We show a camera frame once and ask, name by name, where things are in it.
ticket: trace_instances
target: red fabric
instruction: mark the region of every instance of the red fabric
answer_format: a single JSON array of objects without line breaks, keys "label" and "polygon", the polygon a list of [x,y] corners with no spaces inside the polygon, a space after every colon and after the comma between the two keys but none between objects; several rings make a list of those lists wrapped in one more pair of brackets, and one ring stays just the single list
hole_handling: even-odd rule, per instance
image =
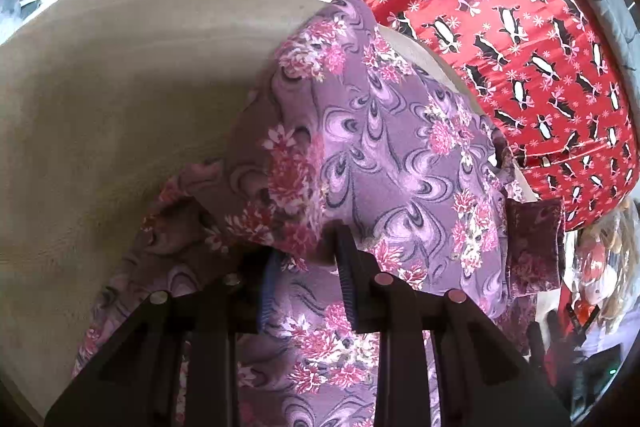
[{"label": "red fabric", "polygon": [[[592,63],[593,43],[604,48],[606,44],[586,2],[575,0],[586,18],[577,11],[571,12],[565,0],[366,2],[378,22],[417,37],[441,54],[472,90],[476,88],[469,74],[475,74],[474,68],[478,68],[482,77],[479,82],[484,82],[477,91],[482,108],[510,138],[533,190],[542,198],[564,197],[567,229],[591,223],[612,209],[634,186],[638,179],[638,155],[628,101],[608,49],[602,51],[604,68],[598,70]],[[500,7],[512,11],[501,12]],[[512,28],[512,36],[506,30],[510,16],[524,32]],[[410,26],[402,22],[405,18]],[[455,41],[446,46],[437,38],[437,28],[445,34],[450,30]],[[564,37],[564,46],[558,36],[552,35],[556,28]],[[482,46],[478,35],[500,55],[485,47],[483,56],[481,47],[474,45]],[[554,64],[555,73],[543,75],[542,70],[531,64],[532,60]],[[578,73],[594,90],[582,79],[584,87],[577,83]],[[521,87],[526,90],[520,96],[522,105],[516,101]],[[612,97],[618,100],[617,109]],[[597,120],[596,134],[591,131],[594,120]],[[544,126],[550,126],[546,139]],[[567,145],[574,132],[575,144]]]}]

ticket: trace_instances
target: purple floral dress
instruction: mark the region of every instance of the purple floral dress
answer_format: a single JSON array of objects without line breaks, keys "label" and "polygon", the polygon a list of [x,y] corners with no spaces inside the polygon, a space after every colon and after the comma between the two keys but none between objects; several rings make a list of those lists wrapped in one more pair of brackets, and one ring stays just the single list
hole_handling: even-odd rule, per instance
[{"label": "purple floral dress", "polygon": [[378,335],[351,332],[322,228],[343,221],[383,270],[420,291],[463,289],[498,317],[512,158],[489,119],[391,48],[361,0],[324,7],[273,65],[224,157],[165,185],[98,299],[76,372],[149,293],[197,291],[234,248],[272,245],[288,257],[267,330],[238,339],[242,423],[370,426]]}]

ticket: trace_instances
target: metal rivet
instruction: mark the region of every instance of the metal rivet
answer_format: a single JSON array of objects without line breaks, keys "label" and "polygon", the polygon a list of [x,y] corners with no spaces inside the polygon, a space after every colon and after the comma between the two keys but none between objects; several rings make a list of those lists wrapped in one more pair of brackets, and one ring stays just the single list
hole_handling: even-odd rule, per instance
[{"label": "metal rivet", "polygon": [[380,284],[380,286],[389,286],[390,284],[394,283],[394,276],[387,272],[380,272],[375,277],[373,277],[373,280],[377,284]]},{"label": "metal rivet", "polygon": [[169,294],[167,292],[153,292],[149,300],[151,304],[164,304],[168,298]]},{"label": "metal rivet", "polygon": [[462,290],[449,290],[449,293],[447,295],[449,296],[449,300],[457,304],[466,301],[466,293],[464,293]]},{"label": "metal rivet", "polygon": [[223,281],[227,286],[236,286],[240,283],[240,278],[237,273],[228,273]]}]

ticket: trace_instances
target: red penguin print fabric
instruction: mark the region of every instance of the red penguin print fabric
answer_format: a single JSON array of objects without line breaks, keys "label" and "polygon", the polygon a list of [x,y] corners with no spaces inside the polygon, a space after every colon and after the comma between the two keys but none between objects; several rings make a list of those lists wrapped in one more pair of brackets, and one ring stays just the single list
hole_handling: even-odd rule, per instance
[{"label": "red penguin print fabric", "polygon": [[622,77],[583,0],[365,0],[379,23],[439,53],[510,140],[567,229],[612,209],[638,179]]}]

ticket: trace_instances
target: beige cloth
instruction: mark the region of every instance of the beige cloth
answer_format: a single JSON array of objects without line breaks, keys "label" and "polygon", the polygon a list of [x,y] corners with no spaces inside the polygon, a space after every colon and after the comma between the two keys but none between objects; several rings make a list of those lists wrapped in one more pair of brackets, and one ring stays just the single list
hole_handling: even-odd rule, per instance
[{"label": "beige cloth", "polygon": [[271,52],[321,4],[60,0],[0,46],[0,378],[34,418],[161,182],[222,151]]}]

